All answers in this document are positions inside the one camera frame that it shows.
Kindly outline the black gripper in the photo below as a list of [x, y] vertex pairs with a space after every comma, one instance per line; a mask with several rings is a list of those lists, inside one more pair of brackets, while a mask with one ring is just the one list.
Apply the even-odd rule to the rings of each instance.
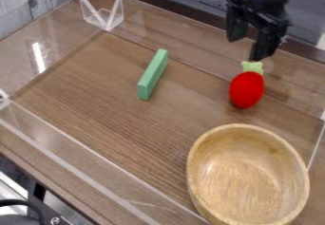
[[269, 57], [286, 39], [290, 23], [284, 5], [287, 0], [227, 0], [225, 35], [229, 42], [245, 36], [247, 27], [257, 30], [248, 60], [259, 62]]

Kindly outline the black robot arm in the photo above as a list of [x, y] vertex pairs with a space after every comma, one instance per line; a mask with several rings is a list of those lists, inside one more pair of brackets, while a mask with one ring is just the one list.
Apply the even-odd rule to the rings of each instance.
[[287, 0], [227, 0], [225, 35], [229, 42], [245, 37], [248, 26], [257, 31], [248, 61], [269, 57], [287, 34]]

